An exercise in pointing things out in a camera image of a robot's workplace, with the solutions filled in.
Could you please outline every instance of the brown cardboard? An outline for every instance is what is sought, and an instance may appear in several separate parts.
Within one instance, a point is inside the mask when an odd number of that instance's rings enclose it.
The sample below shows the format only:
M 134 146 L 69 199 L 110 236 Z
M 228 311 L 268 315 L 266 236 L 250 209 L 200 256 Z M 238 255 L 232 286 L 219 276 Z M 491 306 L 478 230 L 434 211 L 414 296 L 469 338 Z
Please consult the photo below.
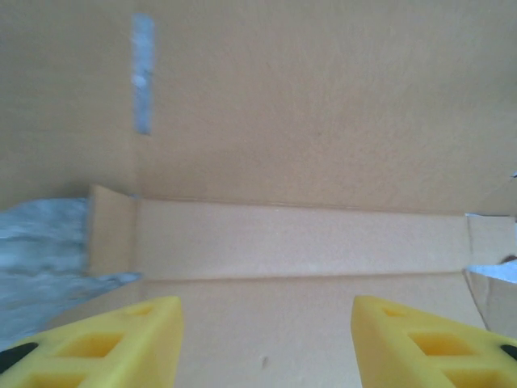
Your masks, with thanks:
M 2 2 L 0 209 L 133 193 L 132 2 Z
M 91 276 L 129 272 L 134 268 L 137 201 L 101 186 L 90 190 L 88 272 Z M 58 327 L 141 299 L 137 281 L 68 310 L 48 323 Z
M 163 202 L 101 187 L 91 192 L 90 270 L 138 269 L 145 279 L 49 326 L 179 295 L 187 329 L 178 388 L 323 382 L 359 388 L 348 329 L 354 295 L 379 295 L 484 327 L 461 269 L 515 251 L 510 217 Z M 111 228 L 118 230 L 112 238 L 99 234 Z M 122 254 L 130 247 L 134 259 Z
M 145 197 L 517 212 L 517 3 L 140 3 L 158 34 Z
M 156 23 L 150 137 L 132 127 L 135 11 Z M 6 2 L 0 207 L 93 182 L 516 214 L 515 13 L 511 0 Z

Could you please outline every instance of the dark spot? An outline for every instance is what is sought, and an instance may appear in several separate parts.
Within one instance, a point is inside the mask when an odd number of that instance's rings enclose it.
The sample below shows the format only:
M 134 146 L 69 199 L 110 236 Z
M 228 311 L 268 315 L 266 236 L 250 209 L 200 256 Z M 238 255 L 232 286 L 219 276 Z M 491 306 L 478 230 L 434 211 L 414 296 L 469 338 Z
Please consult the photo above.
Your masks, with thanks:
M 262 357 L 262 369 L 264 370 L 269 365 L 269 357 L 264 356 Z
M 501 349 L 511 358 L 517 361 L 517 346 L 501 345 Z
M 38 347 L 36 342 L 19 345 L 15 348 L 0 352 L 0 374 L 4 373 L 11 366 L 22 360 L 27 354 Z

